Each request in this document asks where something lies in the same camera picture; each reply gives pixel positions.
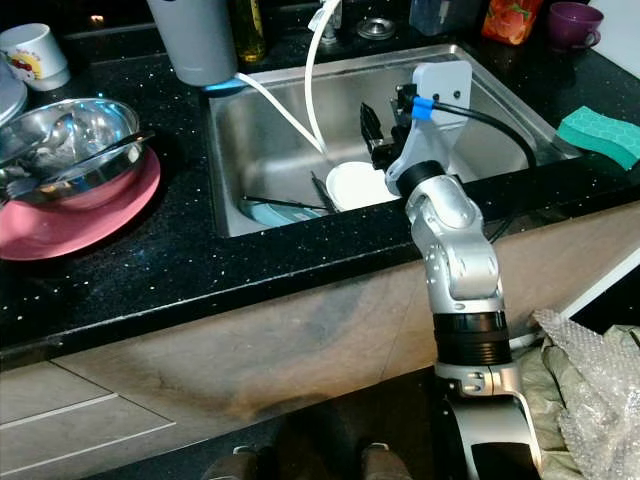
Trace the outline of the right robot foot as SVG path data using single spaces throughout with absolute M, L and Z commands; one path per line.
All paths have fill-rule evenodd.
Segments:
M 413 480 L 401 457 L 387 443 L 374 442 L 361 452 L 361 480 Z

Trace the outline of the stainless steel bowl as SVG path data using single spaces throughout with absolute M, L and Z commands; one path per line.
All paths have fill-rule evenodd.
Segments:
M 17 165 L 6 161 L 20 148 L 42 140 L 55 120 L 65 113 L 74 115 L 73 129 L 67 140 L 50 151 L 23 159 Z M 128 134 L 141 131 L 136 111 L 116 100 L 68 99 L 26 111 L 0 129 L 4 198 L 28 205 L 64 204 L 72 209 L 91 209 L 105 204 L 131 182 L 129 174 L 140 166 L 145 142 L 125 147 L 118 154 L 106 157 L 105 163 L 90 164 L 86 159 Z M 5 196 L 6 180 L 23 174 L 59 175 L 59 178 L 38 187 L 31 196 L 9 200 Z

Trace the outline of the metal spoon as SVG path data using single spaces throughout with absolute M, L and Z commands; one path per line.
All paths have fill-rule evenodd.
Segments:
M 51 125 L 50 132 L 46 133 L 46 136 L 42 138 L 42 140 L 37 141 L 36 143 L 32 143 L 27 147 L 20 148 L 17 154 L 14 154 L 9 157 L 8 163 L 17 165 L 23 159 L 31 159 L 31 157 L 40 154 L 41 151 L 50 151 L 51 148 L 59 146 L 60 143 L 63 143 L 67 140 L 67 137 L 70 136 L 70 132 L 72 132 L 72 125 L 74 122 L 74 115 L 72 113 L 65 113 L 59 116 L 58 119 L 55 120 L 54 124 Z

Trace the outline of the round metal sink strainer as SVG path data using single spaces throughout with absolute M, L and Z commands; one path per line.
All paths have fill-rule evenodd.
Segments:
M 396 35 L 397 24 L 383 17 L 371 17 L 360 20 L 356 26 L 358 37 L 370 41 L 388 40 Z

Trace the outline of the purple cup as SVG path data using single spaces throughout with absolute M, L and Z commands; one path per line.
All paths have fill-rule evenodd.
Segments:
M 548 42 L 558 51 L 589 49 L 600 42 L 598 31 L 604 14 L 584 3 L 561 1 L 550 5 Z

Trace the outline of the metal knife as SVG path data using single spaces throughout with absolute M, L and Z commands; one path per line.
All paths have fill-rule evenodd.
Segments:
M 273 204 L 280 206 L 293 207 L 293 209 L 315 209 L 315 210 L 325 210 L 325 207 L 315 206 L 310 204 L 300 204 L 300 202 L 292 202 L 292 201 L 284 201 L 284 200 L 275 200 L 275 198 L 264 198 L 257 196 L 242 196 L 244 201 L 250 202 L 260 202 L 260 204 Z

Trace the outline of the green sponge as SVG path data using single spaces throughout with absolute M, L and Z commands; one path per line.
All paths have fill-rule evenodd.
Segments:
M 640 125 L 609 118 L 588 106 L 564 116 L 557 134 L 568 145 L 611 157 L 625 170 L 640 163 Z

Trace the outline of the white round bowl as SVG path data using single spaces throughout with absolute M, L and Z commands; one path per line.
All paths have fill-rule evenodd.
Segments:
M 371 163 L 361 161 L 334 166 L 326 174 L 325 187 L 339 212 L 384 204 L 399 198 L 389 191 L 383 170 L 376 170 Z

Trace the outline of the peach juice carton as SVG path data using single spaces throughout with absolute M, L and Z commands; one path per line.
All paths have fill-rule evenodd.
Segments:
M 481 36 L 509 46 L 524 44 L 545 0 L 489 0 Z

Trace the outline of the pink round plate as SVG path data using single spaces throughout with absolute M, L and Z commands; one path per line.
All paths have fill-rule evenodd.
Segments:
M 137 218 L 155 196 L 161 179 L 160 161 L 151 148 L 131 184 L 104 205 L 90 210 L 44 210 L 10 204 L 0 209 L 0 259 L 54 259 L 102 241 Z

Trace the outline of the white tap fitting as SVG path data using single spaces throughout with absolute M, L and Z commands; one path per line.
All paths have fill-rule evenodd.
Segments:
M 324 38 L 335 38 L 338 36 L 343 23 L 343 1 L 338 0 L 329 8 L 328 22 L 323 31 Z

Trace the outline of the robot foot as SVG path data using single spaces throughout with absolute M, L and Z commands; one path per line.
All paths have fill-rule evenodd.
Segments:
M 387 443 L 374 442 L 361 452 L 361 480 L 413 480 L 401 457 Z
M 259 480 L 259 453 L 250 445 L 237 445 L 207 467 L 201 480 Z

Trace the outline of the teal round plate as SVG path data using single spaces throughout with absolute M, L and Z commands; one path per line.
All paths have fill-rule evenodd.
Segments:
M 244 201 L 244 214 L 255 220 L 256 223 L 274 228 L 297 223 L 297 221 L 320 218 L 320 216 L 328 215 L 329 211 Z

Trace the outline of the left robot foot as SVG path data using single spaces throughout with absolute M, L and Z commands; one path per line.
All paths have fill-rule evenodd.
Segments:
M 207 467 L 201 480 L 259 480 L 259 453 L 250 445 L 237 445 Z

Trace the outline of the dark sponge holder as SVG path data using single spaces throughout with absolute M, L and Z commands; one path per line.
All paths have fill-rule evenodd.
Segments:
M 412 0 L 410 26 L 421 35 L 443 35 L 474 26 L 486 0 Z

